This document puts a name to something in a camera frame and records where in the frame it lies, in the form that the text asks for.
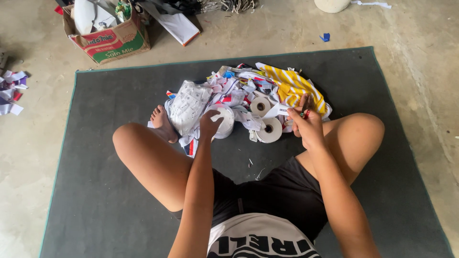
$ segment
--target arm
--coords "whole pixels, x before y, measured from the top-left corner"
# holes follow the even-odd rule
[[[288,112],[298,125],[300,134],[307,135],[302,137],[303,146],[311,157],[327,217],[343,256],[380,258],[365,212],[325,143],[320,115],[310,112],[305,120],[292,109]]]
[[[223,120],[212,122],[210,117],[218,113],[209,111],[201,118],[201,136],[186,184],[182,220],[168,258],[207,256],[214,195],[210,142]]]

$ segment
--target green mat border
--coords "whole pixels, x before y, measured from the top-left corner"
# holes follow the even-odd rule
[[[357,48],[332,49],[332,50],[318,50],[318,51],[310,51],[310,52],[293,52],[293,53],[284,53],[284,54],[266,55],[266,56],[243,56],[243,57],[223,58],[223,59],[211,59],[211,60],[199,60],[199,61],[186,61],[186,62],[175,62],[175,63],[165,63],[165,64],[156,64],[156,65],[144,65],[144,66],[133,66],[133,67],[120,67],[120,68],[107,68],[107,69],[90,70],[90,71],[80,71],[80,70],[76,70],[76,71],[75,71],[75,83],[74,83],[74,85],[73,85],[73,91],[72,91],[72,98],[70,99],[70,104],[69,104],[69,106],[68,106],[67,121],[66,121],[66,123],[65,123],[64,136],[63,136],[63,138],[62,138],[62,144],[61,144],[61,151],[59,152],[59,160],[57,161],[57,168],[56,168],[56,174],[55,174],[55,176],[54,176],[53,190],[52,190],[52,192],[51,192],[50,205],[49,205],[49,207],[48,207],[48,212],[47,212],[47,215],[46,215],[45,229],[43,230],[43,237],[42,237],[42,240],[41,240],[41,245],[40,245],[40,250],[39,250],[39,253],[38,253],[38,257],[40,258],[41,250],[43,249],[43,242],[45,241],[46,227],[48,226],[48,219],[49,219],[49,216],[50,216],[51,203],[52,203],[53,196],[54,196],[54,188],[55,188],[55,186],[56,186],[57,171],[59,170],[59,164],[60,164],[60,162],[61,162],[62,149],[64,148],[65,134],[66,134],[66,132],[67,132],[68,117],[70,116],[70,109],[72,108],[73,95],[75,94],[75,89],[76,89],[76,87],[77,87],[77,74],[78,74],[78,73],[95,73],[95,72],[116,71],[116,70],[125,70],[125,69],[136,69],[136,68],[156,67],[156,66],[163,66],[163,65],[190,64],[190,63],[213,62],[213,61],[230,61],[230,60],[237,60],[237,59],[242,59],[242,58],[262,58],[262,57],[274,57],[274,56],[289,56],[289,55],[300,55],[300,54],[312,54],[312,53],[319,53],[319,52],[359,50],[359,49],[367,49],[367,48],[369,48],[369,49],[371,50],[371,53],[373,54],[373,58],[374,58],[375,61],[376,61],[376,65],[378,66],[379,72],[381,73],[381,75],[382,75],[382,77],[383,77],[383,79],[384,79],[384,84],[386,85],[387,92],[389,93],[389,96],[390,96],[390,98],[391,98],[392,104],[393,104],[394,107],[395,107],[394,99],[392,98],[391,91],[389,90],[389,86],[387,85],[386,77],[384,76],[384,73],[382,72],[381,66],[379,65],[378,59],[376,58],[375,50],[374,50],[373,46],[364,46],[364,47],[357,47]],[[405,130],[403,129],[402,121],[400,120],[400,116],[398,115],[397,108],[395,108],[395,112],[397,113],[397,118],[398,118],[400,124],[402,125],[402,130],[403,130],[403,133],[405,134],[405,138],[406,138],[407,141],[408,141],[408,138],[406,137]],[[445,242],[446,242],[446,245],[447,245],[447,247],[448,247],[449,254],[451,255],[451,257],[454,258],[454,254],[453,254],[453,251],[452,251],[452,249],[451,249],[451,245],[449,244],[449,240],[448,240],[448,238],[446,237],[446,234],[445,234],[445,231],[443,230],[442,224],[440,223],[440,220],[438,219],[438,216],[437,216],[437,213],[436,213],[436,211],[435,211],[435,208],[433,207],[432,200],[431,200],[431,198],[430,198],[429,192],[427,191],[427,188],[426,188],[426,186],[425,186],[424,180],[422,179],[422,175],[421,175],[421,173],[420,173],[420,171],[419,171],[418,163],[417,163],[417,161],[416,161],[416,157],[414,156],[413,149],[411,148],[411,145],[410,145],[410,149],[411,149],[411,155],[413,156],[414,163],[415,163],[415,165],[416,165],[416,169],[418,170],[418,174],[419,174],[419,176],[421,177],[421,181],[422,181],[422,185],[424,186],[425,193],[426,193],[427,196],[429,197],[429,203],[430,203],[430,205],[431,205],[431,208],[432,208],[432,210],[433,210],[433,213],[435,214],[435,219],[437,220],[437,222],[438,222],[438,224],[440,225],[440,228],[441,228],[441,230],[442,230],[443,238],[444,238],[444,240],[445,240]]]

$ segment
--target white t-shirt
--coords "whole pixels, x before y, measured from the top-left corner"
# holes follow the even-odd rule
[[[290,221],[265,213],[232,217],[210,230],[207,258],[320,258]]]

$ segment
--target cardboard box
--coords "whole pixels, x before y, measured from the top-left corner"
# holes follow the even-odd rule
[[[73,5],[63,7],[64,30],[96,63],[103,64],[150,50],[145,25],[140,21],[135,8],[131,18],[115,27],[85,35],[76,35],[75,22],[70,17]]]

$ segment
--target label tape roll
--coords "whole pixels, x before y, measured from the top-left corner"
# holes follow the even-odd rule
[[[282,124],[277,118],[263,119],[265,129],[255,131],[255,135],[260,142],[271,143],[279,140],[282,135]]]
[[[209,110],[217,110],[220,111],[219,115],[215,115],[211,117],[212,121],[216,121],[219,118],[223,118],[222,123],[218,127],[217,133],[215,134],[216,139],[223,139],[228,137],[231,132],[233,132],[234,128],[234,113],[231,108],[227,105],[223,104],[215,104],[206,109],[206,112]]]
[[[250,109],[252,113],[259,115],[260,117],[264,117],[266,113],[271,109],[271,104],[267,98],[257,97],[252,100],[250,103]]]

